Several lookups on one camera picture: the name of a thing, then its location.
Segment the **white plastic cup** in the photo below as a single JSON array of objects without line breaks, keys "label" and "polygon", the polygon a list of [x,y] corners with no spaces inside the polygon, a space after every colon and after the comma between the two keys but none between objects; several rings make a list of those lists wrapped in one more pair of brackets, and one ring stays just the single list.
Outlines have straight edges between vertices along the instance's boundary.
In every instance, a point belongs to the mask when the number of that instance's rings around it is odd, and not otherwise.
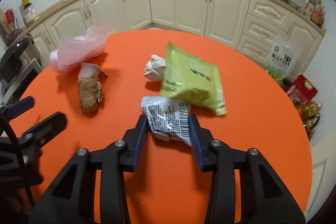
[{"label": "white plastic cup", "polygon": [[107,76],[107,74],[97,64],[81,63],[78,79],[88,78],[91,76],[99,77],[99,75]]}]

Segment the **silver barcode wrapper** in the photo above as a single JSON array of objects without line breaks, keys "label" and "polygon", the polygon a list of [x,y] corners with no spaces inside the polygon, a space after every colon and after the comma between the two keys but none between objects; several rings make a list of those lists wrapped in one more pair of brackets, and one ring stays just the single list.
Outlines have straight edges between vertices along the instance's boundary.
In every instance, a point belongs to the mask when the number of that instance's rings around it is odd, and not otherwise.
[{"label": "silver barcode wrapper", "polygon": [[189,103],[161,96],[147,96],[142,98],[141,108],[157,139],[182,141],[191,147]]}]

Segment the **green snack packet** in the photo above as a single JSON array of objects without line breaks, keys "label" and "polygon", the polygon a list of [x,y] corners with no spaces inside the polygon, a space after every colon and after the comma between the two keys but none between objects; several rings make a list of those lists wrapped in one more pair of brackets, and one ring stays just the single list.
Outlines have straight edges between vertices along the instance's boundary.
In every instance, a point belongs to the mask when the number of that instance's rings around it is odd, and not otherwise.
[{"label": "green snack packet", "polygon": [[227,113],[219,68],[183,51],[171,42],[165,55],[160,94],[208,108],[216,116]]}]

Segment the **red white plastic bag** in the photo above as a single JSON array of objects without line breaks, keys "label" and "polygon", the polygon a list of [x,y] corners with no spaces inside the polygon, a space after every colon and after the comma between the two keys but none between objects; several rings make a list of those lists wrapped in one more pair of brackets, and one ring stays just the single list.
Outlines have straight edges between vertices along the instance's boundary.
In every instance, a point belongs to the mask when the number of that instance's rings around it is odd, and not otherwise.
[{"label": "red white plastic bag", "polygon": [[50,53],[50,66],[55,73],[66,74],[88,61],[101,55],[106,48],[106,40],[114,33],[110,25],[91,25],[85,35],[63,36],[59,47]]}]

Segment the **red food bag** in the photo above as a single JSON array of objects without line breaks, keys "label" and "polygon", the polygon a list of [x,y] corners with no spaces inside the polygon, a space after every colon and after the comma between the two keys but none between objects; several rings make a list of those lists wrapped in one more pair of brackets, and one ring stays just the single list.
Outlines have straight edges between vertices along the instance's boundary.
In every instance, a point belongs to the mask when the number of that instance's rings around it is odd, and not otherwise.
[{"label": "red food bag", "polygon": [[315,86],[304,75],[299,74],[286,95],[293,103],[306,104],[311,102],[317,93]]}]

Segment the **red handled utensils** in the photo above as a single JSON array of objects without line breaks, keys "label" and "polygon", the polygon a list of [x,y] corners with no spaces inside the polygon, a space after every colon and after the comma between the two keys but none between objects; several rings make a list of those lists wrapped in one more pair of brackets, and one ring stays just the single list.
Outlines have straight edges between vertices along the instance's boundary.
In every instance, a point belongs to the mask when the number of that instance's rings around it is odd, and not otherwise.
[{"label": "red handled utensils", "polygon": [[5,12],[5,17],[9,25],[11,25],[15,30],[18,30],[18,22],[13,9],[8,9]]}]

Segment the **large glass jar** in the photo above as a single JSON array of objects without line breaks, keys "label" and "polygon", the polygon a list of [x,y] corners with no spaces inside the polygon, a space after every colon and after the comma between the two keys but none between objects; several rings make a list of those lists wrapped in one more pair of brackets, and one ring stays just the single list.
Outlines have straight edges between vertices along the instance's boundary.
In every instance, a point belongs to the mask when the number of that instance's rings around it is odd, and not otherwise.
[{"label": "large glass jar", "polygon": [[38,17],[37,11],[35,10],[34,5],[31,3],[23,7],[22,14],[25,20],[25,24],[28,26],[31,25]]}]

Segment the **condiment bottles group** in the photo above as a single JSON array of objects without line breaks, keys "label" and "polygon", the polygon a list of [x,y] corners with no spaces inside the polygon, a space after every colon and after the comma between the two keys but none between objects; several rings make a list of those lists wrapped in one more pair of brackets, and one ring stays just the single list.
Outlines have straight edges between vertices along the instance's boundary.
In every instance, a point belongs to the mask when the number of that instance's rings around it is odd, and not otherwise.
[{"label": "condiment bottles group", "polygon": [[325,11],[321,0],[306,0],[303,14],[320,28],[323,25]]}]

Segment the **brown bread roll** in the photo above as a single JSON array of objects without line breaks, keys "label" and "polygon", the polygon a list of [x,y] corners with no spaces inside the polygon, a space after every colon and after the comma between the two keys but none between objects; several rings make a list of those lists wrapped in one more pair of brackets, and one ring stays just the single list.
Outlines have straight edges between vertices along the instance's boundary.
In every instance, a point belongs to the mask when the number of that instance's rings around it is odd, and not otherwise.
[{"label": "brown bread roll", "polygon": [[78,82],[79,106],[86,112],[92,113],[102,101],[102,86],[95,75],[81,77]]}]

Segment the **white green rice bag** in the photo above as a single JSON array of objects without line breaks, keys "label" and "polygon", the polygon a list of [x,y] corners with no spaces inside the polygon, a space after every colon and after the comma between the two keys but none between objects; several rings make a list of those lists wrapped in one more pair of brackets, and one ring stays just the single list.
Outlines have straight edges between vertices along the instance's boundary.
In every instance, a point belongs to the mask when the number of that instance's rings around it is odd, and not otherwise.
[{"label": "white green rice bag", "polygon": [[276,83],[282,86],[283,80],[290,75],[300,54],[300,47],[291,44],[281,36],[275,36],[266,72]]}]

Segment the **black rice cooker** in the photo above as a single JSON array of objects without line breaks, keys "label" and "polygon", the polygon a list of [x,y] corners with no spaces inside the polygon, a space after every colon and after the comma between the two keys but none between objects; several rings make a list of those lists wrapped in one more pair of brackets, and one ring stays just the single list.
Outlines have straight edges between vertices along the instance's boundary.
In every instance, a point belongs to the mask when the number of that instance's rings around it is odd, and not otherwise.
[{"label": "black rice cooker", "polygon": [[21,55],[34,45],[33,37],[28,34],[13,42],[1,58],[1,84],[8,89],[12,80],[23,67]]}]

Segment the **lower kitchen cabinets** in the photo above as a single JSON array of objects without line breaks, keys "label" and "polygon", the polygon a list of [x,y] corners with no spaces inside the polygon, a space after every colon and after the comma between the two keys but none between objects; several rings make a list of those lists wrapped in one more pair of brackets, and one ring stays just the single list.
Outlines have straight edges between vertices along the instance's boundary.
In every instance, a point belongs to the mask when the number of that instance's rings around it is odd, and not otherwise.
[{"label": "lower kitchen cabinets", "polygon": [[65,0],[39,15],[25,33],[37,39],[48,60],[63,36],[105,24],[116,32],[155,26],[204,36],[262,67],[274,40],[283,38],[301,50],[291,80],[306,70],[325,36],[324,29],[279,0]]}]

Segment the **cardboard box with groceries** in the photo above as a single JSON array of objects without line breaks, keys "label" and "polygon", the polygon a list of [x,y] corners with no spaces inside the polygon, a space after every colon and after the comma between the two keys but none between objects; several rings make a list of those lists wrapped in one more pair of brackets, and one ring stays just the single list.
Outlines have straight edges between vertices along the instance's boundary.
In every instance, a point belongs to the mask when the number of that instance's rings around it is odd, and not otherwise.
[{"label": "cardboard box with groceries", "polygon": [[322,104],[317,102],[309,103],[298,103],[294,104],[295,109],[297,110],[309,141],[311,141],[314,134],[314,128],[321,119],[321,114],[319,113],[322,109]]}]

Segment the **crumpled white paper ball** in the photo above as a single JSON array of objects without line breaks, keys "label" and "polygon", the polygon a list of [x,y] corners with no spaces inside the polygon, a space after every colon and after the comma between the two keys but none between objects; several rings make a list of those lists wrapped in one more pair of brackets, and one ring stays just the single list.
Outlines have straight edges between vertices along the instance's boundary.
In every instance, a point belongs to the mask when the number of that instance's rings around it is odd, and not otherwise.
[{"label": "crumpled white paper ball", "polygon": [[151,55],[151,59],[145,65],[143,76],[155,82],[160,82],[165,73],[166,62],[158,55]]}]

